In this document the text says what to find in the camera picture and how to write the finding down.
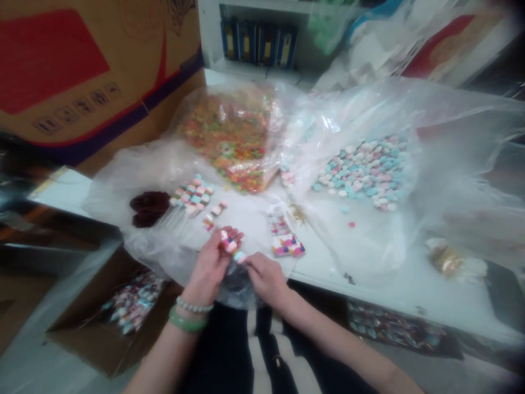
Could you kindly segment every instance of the hand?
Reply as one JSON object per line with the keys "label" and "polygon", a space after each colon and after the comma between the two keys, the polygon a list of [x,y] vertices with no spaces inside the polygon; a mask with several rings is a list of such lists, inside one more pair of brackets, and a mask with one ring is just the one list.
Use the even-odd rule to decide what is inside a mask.
{"label": "hand", "polygon": [[[226,226],[222,230],[226,231],[240,247],[241,239],[244,237],[243,233],[239,233],[231,226]],[[182,293],[182,299],[191,305],[212,304],[219,291],[226,268],[230,264],[230,259],[231,255],[226,253],[220,244],[220,229],[215,229],[199,253],[190,281]]]}
{"label": "hand", "polygon": [[246,268],[257,294],[266,304],[281,311],[293,292],[286,284],[281,265],[257,252],[246,258]]}

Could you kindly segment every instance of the open cardboard box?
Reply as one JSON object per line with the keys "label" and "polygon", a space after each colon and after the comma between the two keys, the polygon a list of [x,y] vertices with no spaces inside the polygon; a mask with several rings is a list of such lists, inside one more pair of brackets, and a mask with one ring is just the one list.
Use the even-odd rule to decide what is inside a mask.
{"label": "open cardboard box", "polygon": [[137,333],[123,335],[114,323],[92,319],[116,289],[127,283],[143,265],[123,247],[81,291],[46,332],[51,341],[77,355],[109,378],[140,361],[150,350],[168,319],[168,313],[183,288],[170,282]]}
{"label": "open cardboard box", "polygon": [[54,283],[48,276],[0,273],[0,356]]}

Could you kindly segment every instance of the pile of candy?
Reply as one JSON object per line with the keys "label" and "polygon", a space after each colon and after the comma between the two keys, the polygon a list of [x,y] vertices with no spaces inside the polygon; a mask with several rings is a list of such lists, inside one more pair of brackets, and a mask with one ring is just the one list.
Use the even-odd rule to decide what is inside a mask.
{"label": "pile of candy", "polygon": [[262,191],[277,169],[266,168],[272,92],[256,87],[204,95],[177,128],[241,192]]}
{"label": "pile of candy", "polygon": [[101,313],[111,313],[109,321],[117,322],[122,334],[137,332],[164,285],[151,271],[138,274],[102,306]]}
{"label": "pile of candy", "polygon": [[357,148],[347,146],[319,171],[312,189],[319,192],[327,187],[329,194],[342,198],[367,196],[381,211],[395,211],[403,195],[406,147],[407,139],[397,136],[367,140]]}
{"label": "pile of candy", "polygon": [[358,301],[350,301],[348,306],[351,311],[351,329],[357,335],[365,335],[386,344],[434,351],[447,335],[440,326],[408,318],[379,306]]}

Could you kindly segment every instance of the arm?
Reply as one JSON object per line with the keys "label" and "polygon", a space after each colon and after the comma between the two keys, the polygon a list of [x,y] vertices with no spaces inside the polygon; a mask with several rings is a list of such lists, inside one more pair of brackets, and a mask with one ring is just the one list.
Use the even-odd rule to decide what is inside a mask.
{"label": "arm", "polygon": [[[224,230],[235,238],[238,245],[241,244],[242,233],[231,227],[225,227]],[[182,299],[191,305],[212,304],[230,257],[220,248],[220,230],[216,230],[199,253],[191,279],[181,295]],[[190,320],[207,318],[204,314],[195,314],[180,306],[177,306],[176,311],[181,317]],[[198,332],[188,333],[167,322],[124,394],[173,393],[184,377],[199,336]]]}
{"label": "arm", "polygon": [[322,352],[352,368],[380,393],[423,393],[392,361],[291,290],[277,262],[256,253],[248,257],[247,263],[250,278],[262,299],[291,326],[310,338]]}

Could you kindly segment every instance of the right hand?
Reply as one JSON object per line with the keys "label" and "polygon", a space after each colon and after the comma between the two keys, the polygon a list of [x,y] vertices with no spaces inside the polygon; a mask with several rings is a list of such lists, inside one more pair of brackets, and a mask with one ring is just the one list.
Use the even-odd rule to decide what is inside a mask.
{"label": "right hand", "polygon": [[286,284],[281,265],[257,252],[246,258],[246,268],[262,300],[276,310],[284,308],[293,291]]}

